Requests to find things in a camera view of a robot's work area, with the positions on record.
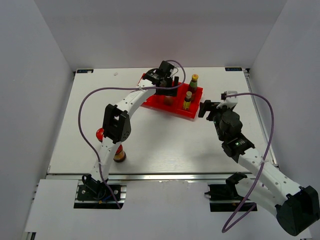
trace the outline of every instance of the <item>white panel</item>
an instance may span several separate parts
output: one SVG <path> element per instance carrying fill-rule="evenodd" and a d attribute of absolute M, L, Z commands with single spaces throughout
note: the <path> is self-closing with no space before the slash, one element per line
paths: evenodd
<path fill-rule="evenodd" d="M 205 182 L 136 181 L 127 184 L 118 209 L 74 209 L 77 180 L 41 180 L 26 225 L 35 240 L 299 240 L 258 206 L 227 233 L 230 212 L 210 212 Z"/>
<path fill-rule="evenodd" d="M 274 108 L 280 169 L 320 192 L 320 2 L 288 1 L 251 70 L 256 92 Z M 266 125 L 269 110 L 260 106 Z M 311 227 L 320 239 L 320 222 Z"/>
<path fill-rule="evenodd" d="M 20 239 L 49 164 L 72 71 L 33 0 L 0 7 L 1 239 Z"/>
<path fill-rule="evenodd" d="M 97 88 L 135 87 L 142 74 L 148 70 L 149 68 L 95 69 L 93 73 L 75 75 L 49 173 L 89 173 L 97 157 L 79 133 L 77 119 L 83 98 Z M 221 93 L 227 90 L 248 92 L 242 71 L 225 71 L 223 67 L 188 67 L 185 71 L 187 82 L 192 74 L 199 75 L 198 86 L 203 88 L 202 101 L 209 99 L 219 102 Z M 178 75 L 180 78 L 183 76 L 181 70 Z M 100 91 L 85 103 L 82 127 L 96 149 L 101 147 L 96 131 L 102 127 L 106 106 L 116 104 L 128 94 L 129 91 Z M 243 123 L 243 134 L 263 153 L 266 143 L 251 97 L 239 97 L 235 111 Z M 113 162 L 110 169 L 112 174 L 247 172 L 224 153 L 213 122 L 205 118 L 196 116 L 194 120 L 184 119 L 167 112 L 140 107 L 130 121 L 132 131 L 123 143 L 127 159 L 122 163 Z"/>
<path fill-rule="evenodd" d="M 250 67 L 286 0 L 35 0 L 77 68 Z"/>

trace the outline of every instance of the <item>white wall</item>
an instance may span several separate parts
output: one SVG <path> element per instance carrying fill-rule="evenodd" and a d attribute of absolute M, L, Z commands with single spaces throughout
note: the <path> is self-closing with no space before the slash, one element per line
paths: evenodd
<path fill-rule="evenodd" d="M 33 0 L 1 1 L 0 32 L 0 232 L 17 240 L 73 76 Z"/>
<path fill-rule="evenodd" d="M 250 67 L 286 0 L 35 0 L 76 68 Z"/>
<path fill-rule="evenodd" d="M 290 0 L 251 69 L 254 91 L 274 108 L 280 169 L 320 193 L 320 2 Z M 270 113 L 260 105 L 270 127 Z M 311 227 L 320 239 L 320 222 Z"/>

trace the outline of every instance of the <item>yellow bottle cap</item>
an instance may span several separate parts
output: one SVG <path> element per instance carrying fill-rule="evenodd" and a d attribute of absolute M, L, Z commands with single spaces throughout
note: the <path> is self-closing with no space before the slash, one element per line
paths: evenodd
<path fill-rule="evenodd" d="M 193 74 L 193 75 L 192 75 L 192 80 L 197 81 L 197 80 L 198 80 L 198 78 L 199 78 L 199 76 L 198 76 L 197 74 Z"/>
<path fill-rule="evenodd" d="M 192 92 L 187 91 L 187 92 L 186 92 L 186 96 L 185 96 L 185 97 L 186 97 L 187 99 L 190 99 L 190 98 L 191 98 L 191 96 L 192 96 Z"/>

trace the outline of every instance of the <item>red lid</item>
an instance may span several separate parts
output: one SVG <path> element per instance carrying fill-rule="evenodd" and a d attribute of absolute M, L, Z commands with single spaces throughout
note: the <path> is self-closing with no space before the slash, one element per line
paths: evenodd
<path fill-rule="evenodd" d="M 120 144 L 120 146 L 118 147 L 118 149 L 116 150 L 115 154 L 119 154 L 122 151 L 123 147 Z"/>
<path fill-rule="evenodd" d="M 102 142 L 102 139 L 104 139 L 104 129 L 99 128 L 98 131 L 96 131 L 95 136 L 100 142 Z"/>

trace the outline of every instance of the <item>bottle with yellow cap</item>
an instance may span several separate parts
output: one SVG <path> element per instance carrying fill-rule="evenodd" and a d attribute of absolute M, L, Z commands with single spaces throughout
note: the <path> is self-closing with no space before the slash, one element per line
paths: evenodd
<path fill-rule="evenodd" d="M 191 104 L 191 96 L 192 92 L 187 91 L 182 105 L 183 110 L 189 110 Z"/>
<path fill-rule="evenodd" d="M 195 99 L 197 88 L 198 88 L 198 78 L 199 76 L 197 74 L 193 74 L 191 78 L 191 82 L 189 84 L 188 91 L 192 93 L 191 101 Z"/>

